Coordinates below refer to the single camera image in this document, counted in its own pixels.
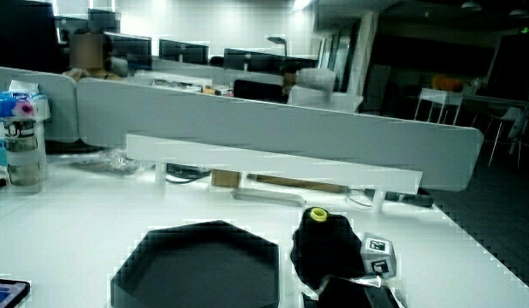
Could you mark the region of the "person's right hand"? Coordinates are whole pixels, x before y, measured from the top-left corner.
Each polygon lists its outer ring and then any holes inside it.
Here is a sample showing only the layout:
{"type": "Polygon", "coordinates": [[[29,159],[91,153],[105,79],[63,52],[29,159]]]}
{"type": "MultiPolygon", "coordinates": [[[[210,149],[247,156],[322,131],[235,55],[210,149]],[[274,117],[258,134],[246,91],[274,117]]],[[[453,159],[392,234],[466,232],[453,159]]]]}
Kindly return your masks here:
{"type": "Polygon", "coordinates": [[[299,279],[313,290],[328,275],[359,278],[397,274],[394,244],[382,236],[365,232],[358,236],[345,216],[315,210],[304,213],[292,235],[290,260],[299,279]]]}

